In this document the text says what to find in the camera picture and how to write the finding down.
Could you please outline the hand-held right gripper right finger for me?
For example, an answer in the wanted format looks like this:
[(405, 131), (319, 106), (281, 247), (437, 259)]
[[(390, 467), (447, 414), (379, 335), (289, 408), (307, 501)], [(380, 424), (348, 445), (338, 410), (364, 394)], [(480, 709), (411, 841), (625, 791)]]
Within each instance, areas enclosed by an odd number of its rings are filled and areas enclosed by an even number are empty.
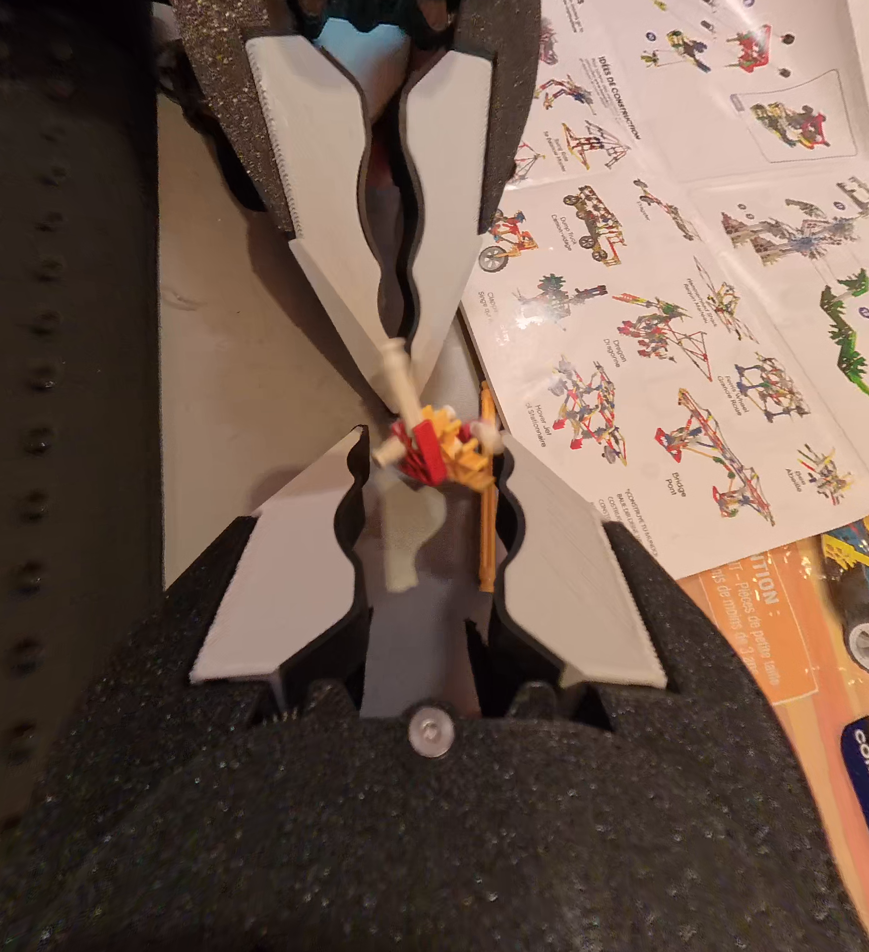
[(604, 522), (512, 435), (500, 487), (514, 505), (514, 540), (498, 578), (513, 625), (553, 657), (564, 684), (665, 689), (666, 672)]

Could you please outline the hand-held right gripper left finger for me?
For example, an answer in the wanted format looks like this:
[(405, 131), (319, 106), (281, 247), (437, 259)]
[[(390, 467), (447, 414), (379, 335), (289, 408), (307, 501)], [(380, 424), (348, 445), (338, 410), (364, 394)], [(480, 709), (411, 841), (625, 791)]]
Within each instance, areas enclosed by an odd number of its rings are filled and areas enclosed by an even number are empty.
[(268, 684), (292, 710), (333, 681), (361, 708), (372, 608), (356, 544), (370, 470), (368, 428), (355, 427), (250, 515), (191, 684)]

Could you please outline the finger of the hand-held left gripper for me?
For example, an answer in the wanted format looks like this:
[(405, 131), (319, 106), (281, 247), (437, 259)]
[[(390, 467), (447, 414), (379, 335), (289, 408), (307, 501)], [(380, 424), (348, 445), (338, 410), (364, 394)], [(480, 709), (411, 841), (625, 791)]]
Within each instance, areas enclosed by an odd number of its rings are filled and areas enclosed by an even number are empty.
[(299, 35), (246, 54), (289, 207), (292, 254), (362, 376), (384, 377), (381, 267), (366, 231), (370, 127), (354, 78)]
[(402, 95), (399, 135), (417, 200), (407, 265), (415, 370), (434, 368), (481, 247), (492, 75), (491, 60), (449, 51)]

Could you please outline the yellow toy rod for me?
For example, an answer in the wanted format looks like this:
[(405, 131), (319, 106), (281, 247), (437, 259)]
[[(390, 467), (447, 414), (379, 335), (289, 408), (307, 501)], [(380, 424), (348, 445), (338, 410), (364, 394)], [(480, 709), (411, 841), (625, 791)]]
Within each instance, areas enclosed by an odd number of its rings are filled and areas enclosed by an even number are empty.
[[(480, 385), (480, 415), (490, 424), (497, 424), (497, 407), (487, 381)], [(478, 586), (481, 592), (493, 593), (497, 577), (497, 487), (492, 484), (480, 493), (480, 542)]]

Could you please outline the red yellow connector assembly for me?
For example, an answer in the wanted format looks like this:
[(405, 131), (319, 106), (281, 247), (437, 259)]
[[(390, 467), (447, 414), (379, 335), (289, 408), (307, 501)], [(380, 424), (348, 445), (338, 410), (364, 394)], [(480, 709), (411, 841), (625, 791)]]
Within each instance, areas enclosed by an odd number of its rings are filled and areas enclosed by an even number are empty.
[(449, 482), (478, 493), (495, 483), (495, 456), (484, 455), (474, 443), (462, 446), (456, 439), (460, 425), (471, 420), (461, 420), (448, 406), (425, 406), (422, 415), (434, 421)]

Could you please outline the person's left hand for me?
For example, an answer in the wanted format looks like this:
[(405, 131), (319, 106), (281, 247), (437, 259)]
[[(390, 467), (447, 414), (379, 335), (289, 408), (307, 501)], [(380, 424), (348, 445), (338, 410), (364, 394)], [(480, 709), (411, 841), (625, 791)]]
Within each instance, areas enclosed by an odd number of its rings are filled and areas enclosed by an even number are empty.
[(393, 99), (372, 123), (367, 187), (402, 188), (405, 168), (400, 137), (400, 105)]

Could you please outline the orange printed toy box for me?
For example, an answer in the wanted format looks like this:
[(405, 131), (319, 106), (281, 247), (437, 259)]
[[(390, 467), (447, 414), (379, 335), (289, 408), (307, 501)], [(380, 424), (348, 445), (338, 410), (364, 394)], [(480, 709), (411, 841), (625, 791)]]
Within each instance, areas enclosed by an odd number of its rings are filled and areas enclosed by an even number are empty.
[(773, 706), (869, 933), (869, 515), (680, 585)]

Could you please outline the black dotted mat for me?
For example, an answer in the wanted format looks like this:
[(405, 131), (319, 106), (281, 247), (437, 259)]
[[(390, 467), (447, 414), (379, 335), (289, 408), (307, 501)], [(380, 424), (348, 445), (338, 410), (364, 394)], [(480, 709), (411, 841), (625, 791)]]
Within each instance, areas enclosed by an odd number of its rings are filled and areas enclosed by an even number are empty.
[(144, 2), (0, 2), (0, 863), (163, 582), (156, 139)]

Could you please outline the white printed instruction booklet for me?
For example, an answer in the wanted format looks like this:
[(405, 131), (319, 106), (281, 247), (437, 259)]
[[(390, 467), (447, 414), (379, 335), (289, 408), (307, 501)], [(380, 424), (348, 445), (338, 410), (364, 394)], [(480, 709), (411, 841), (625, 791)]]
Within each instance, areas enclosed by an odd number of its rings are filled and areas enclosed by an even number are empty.
[(869, 515), (869, 2), (543, 2), (463, 298), (513, 438), (681, 578)]

